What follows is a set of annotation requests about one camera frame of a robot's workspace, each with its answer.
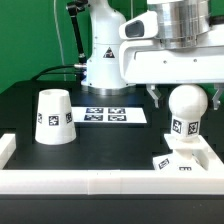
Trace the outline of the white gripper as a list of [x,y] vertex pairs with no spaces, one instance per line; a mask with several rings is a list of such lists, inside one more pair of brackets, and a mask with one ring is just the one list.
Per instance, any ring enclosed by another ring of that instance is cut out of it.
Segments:
[[218,110],[224,92],[224,46],[159,49],[153,40],[125,41],[119,50],[122,78],[131,84],[147,84],[156,108],[161,93],[154,84],[216,83],[212,97]]

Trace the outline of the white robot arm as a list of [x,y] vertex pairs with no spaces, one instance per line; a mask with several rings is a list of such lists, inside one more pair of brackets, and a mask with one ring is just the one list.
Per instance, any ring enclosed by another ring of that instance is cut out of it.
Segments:
[[161,84],[214,86],[213,107],[224,93],[224,18],[210,0],[147,0],[148,10],[127,21],[108,0],[89,0],[92,55],[83,87],[117,95],[144,84],[158,102]]

